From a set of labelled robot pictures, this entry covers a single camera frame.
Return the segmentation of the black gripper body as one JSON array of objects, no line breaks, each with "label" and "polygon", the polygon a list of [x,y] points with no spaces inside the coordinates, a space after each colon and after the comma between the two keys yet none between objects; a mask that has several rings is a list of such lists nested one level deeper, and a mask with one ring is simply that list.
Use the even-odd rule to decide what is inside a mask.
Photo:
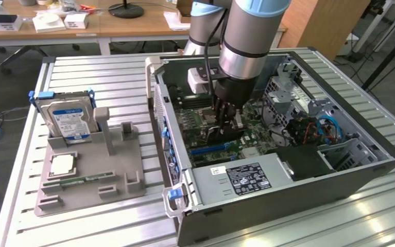
[{"label": "black gripper body", "polygon": [[250,79],[236,79],[228,77],[218,79],[214,84],[214,96],[234,106],[242,106],[249,100],[256,84],[256,77]]}]

